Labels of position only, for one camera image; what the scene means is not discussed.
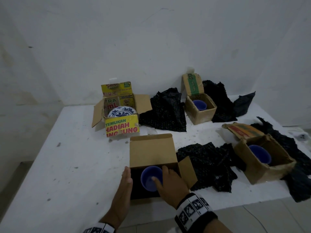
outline tile floor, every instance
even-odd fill
[[[311,199],[295,203],[292,198],[272,200],[215,211],[233,233],[311,233]],[[166,233],[177,226],[173,219],[118,230],[118,233]]]

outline yellow printed box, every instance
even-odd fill
[[[123,133],[139,132],[137,115],[129,115],[105,120],[107,137]]]
[[[92,127],[103,121],[107,137],[139,132],[138,115],[152,110],[149,95],[132,94],[131,82],[102,85],[102,91],[103,99],[94,106]],[[121,105],[133,107],[137,113],[117,118],[108,117],[112,109]]]

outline black bubble wrap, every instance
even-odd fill
[[[212,119],[213,123],[237,121],[236,117],[247,113],[249,105],[255,96],[255,92],[253,92],[245,96],[239,96],[238,99],[232,102],[227,97],[225,86],[221,82],[215,84],[210,80],[205,80],[203,81],[203,87],[204,93],[208,94],[217,105]]]
[[[178,162],[186,156],[190,157],[197,183],[192,191],[213,186],[217,191],[231,193],[232,181],[237,179],[231,166],[236,166],[245,171],[246,164],[238,157],[231,144],[224,144],[219,148],[212,142],[200,145],[193,144],[178,149],[176,153]]]
[[[186,132],[185,104],[180,99],[177,88],[158,92],[150,99],[152,110],[140,114],[139,123],[161,130]]]
[[[308,175],[311,175],[311,159],[298,149],[293,138],[282,135],[273,129],[272,124],[260,117],[257,118],[262,125],[254,123],[251,126],[265,134],[270,134],[297,161],[293,171],[283,178],[288,185],[290,195],[296,202],[309,199],[311,197],[311,180]]]

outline white table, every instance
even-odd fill
[[[91,128],[92,115],[92,105],[62,110],[3,218],[0,232],[80,232],[106,213],[124,166],[129,165],[129,137],[120,135],[109,140],[103,124]],[[238,122],[258,122],[256,116],[292,137],[255,103]],[[156,132],[172,133],[176,150],[195,143],[213,142],[215,146],[224,143],[216,132],[222,123],[193,125],[188,117],[186,119],[187,133]],[[142,126],[140,135],[147,135],[147,131],[148,128]],[[303,145],[298,144],[298,148],[311,157]],[[251,185],[243,172],[233,170],[238,179],[232,183],[232,193],[218,193],[211,187],[197,191],[214,210],[290,196],[284,181]],[[149,204],[131,206],[122,226],[174,216],[175,210],[157,198]]]

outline hand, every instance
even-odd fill
[[[180,201],[189,194],[189,189],[174,170],[168,169],[167,166],[163,166],[162,172],[163,186],[156,177],[153,176],[152,180],[155,182],[161,198],[170,206],[177,209]]]
[[[129,167],[125,167],[122,173],[119,188],[112,200],[111,207],[99,222],[108,223],[115,229],[120,227],[130,209],[132,188],[133,179],[131,178],[131,169]]]

